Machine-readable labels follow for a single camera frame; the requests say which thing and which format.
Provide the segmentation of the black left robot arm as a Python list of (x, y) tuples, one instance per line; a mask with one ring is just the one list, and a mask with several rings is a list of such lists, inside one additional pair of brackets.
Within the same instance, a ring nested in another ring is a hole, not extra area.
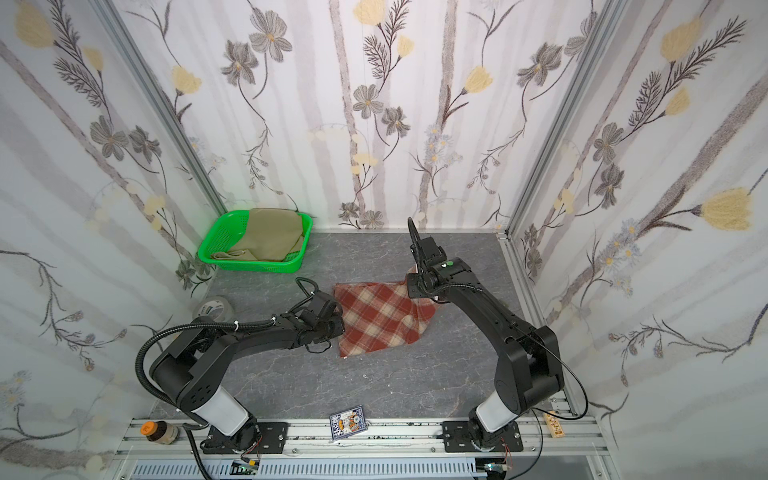
[(304, 298), (268, 320), (200, 316), (154, 334), (136, 354), (140, 385), (231, 440), (256, 440), (254, 416), (222, 386), (230, 365), (249, 355), (328, 343), (344, 332), (341, 303), (308, 278), (296, 283)]

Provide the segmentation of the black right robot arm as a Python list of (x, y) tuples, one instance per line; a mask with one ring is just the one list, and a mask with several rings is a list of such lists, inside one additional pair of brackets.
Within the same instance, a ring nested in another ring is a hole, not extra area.
[(575, 372), (560, 358), (554, 331), (535, 327), (513, 314), (478, 280), (462, 259), (447, 257), (431, 237), (407, 220), (416, 271), (406, 276), (408, 296), (452, 304), (483, 333), (497, 355), (490, 396), (468, 416), (469, 438), (488, 448), (509, 435), (518, 417), (563, 390)]

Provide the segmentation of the olive khaki skirt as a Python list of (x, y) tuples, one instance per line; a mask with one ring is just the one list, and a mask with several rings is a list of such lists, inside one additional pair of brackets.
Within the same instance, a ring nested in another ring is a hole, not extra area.
[(254, 208), (227, 214), (217, 222), (208, 247), (215, 260), (282, 262), (301, 250), (303, 217), (283, 209)]

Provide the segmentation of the red plaid skirt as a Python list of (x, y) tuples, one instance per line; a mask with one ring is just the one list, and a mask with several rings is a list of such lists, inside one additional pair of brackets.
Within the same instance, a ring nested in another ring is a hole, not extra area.
[(405, 278), (338, 283), (332, 295), (343, 310), (344, 333), (339, 340), (342, 358), (415, 343), (439, 307), (426, 298), (412, 299)]

